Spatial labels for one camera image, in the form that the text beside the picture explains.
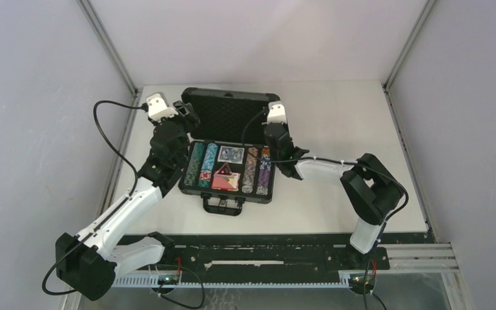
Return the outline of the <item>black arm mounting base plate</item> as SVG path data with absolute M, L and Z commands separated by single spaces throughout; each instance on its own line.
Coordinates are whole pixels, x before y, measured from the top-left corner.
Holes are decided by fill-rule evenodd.
M 369 263 L 347 250 L 350 235 L 326 234 L 171 234 L 172 247 L 160 265 L 180 265 L 188 282 L 206 284 L 301 284 L 337 282 L 339 271 L 388 270 L 385 245 L 429 244 L 423 232 L 386 233 Z

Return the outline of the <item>blue playing card deck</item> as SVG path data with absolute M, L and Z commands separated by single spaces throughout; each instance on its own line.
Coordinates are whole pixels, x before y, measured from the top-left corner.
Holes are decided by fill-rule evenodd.
M 242 164 L 245 149 L 222 145 L 218 153 L 218 162 Z

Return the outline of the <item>red playing card deck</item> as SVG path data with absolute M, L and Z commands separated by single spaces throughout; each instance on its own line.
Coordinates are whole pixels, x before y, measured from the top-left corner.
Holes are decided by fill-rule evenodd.
M 211 188 L 220 191 L 238 191 L 240 173 L 218 174 L 213 176 Z

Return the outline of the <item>red triangular dealer button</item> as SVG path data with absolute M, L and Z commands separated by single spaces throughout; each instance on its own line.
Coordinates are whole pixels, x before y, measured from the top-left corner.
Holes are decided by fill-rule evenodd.
M 233 174 L 233 171 L 231 169 L 231 166 L 229 163 L 225 162 L 219 169 L 217 169 L 215 172 L 217 175 L 224 175 L 224 176 L 230 176 Z

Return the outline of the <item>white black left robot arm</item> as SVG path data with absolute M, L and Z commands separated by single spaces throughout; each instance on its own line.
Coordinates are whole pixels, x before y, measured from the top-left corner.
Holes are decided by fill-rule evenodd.
M 188 134 L 200 124 L 200 119 L 190 103 L 168 104 L 161 97 L 150 99 L 137 109 L 146 112 L 154 125 L 149 155 L 137 169 L 117 148 L 111 148 L 132 168 L 134 183 L 90 225 L 75 235 L 65 232 L 56 240 L 56 261 L 41 283 L 47 295 L 57 294 L 47 287 L 51 274 L 68 284 L 71 293 L 79 292 L 95 301 L 125 274 L 151 264 L 168 269 L 176 261 L 175 250 L 153 233 L 129 245 L 120 245 L 119 241 L 180 180 L 188 162 Z

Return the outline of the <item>black poker chip case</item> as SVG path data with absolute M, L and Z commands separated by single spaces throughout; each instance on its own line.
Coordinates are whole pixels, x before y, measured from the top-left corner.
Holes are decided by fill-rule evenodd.
M 258 183 L 260 154 L 262 149 L 268 148 L 264 138 L 264 122 L 266 121 L 268 104 L 273 101 L 279 101 L 280 97 L 272 93 L 189 87 L 182 92 L 181 99 L 184 103 L 191 103 L 195 113 L 200 118 L 200 125 L 191 133 L 192 141 L 189 149 L 189 159 L 193 145 L 196 142 L 204 143 L 205 151 L 209 143 L 218 145 L 211 183 L 215 175 L 214 172 L 224 164 L 224 162 L 218 162 L 218 153 L 222 145 L 242 147 L 245 151 L 242 164 L 229 164 L 233 172 L 240 173 L 238 191 L 212 189 L 211 184 L 208 188 L 198 186 L 205 151 L 201 159 L 198 179 L 195 185 L 185 186 L 183 184 L 187 164 L 178 184 L 180 191 L 187 195 L 200 197 L 203 210 L 211 214 L 237 216 L 241 214 L 245 203 L 270 203 L 273 197 L 274 186 L 275 167 L 273 164 L 271 164 L 268 195 L 257 195 L 256 187 Z M 258 163 L 256 166 L 253 192 L 245 194 L 242 192 L 242 180 L 247 149 L 250 147 L 256 147 L 258 149 Z

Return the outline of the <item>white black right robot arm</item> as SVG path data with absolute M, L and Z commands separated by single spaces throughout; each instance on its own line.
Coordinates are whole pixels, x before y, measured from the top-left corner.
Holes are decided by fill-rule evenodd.
M 263 133 L 271 153 L 268 162 L 284 176 L 342 186 L 358 216 L 347 259 L 354 268 L 365 268 L 387 222 L 408 204 L 406 188 L 374 154 L 365 153 L 354 161 L 330 160 L 296 147 L 285 124 L 269 123 Z

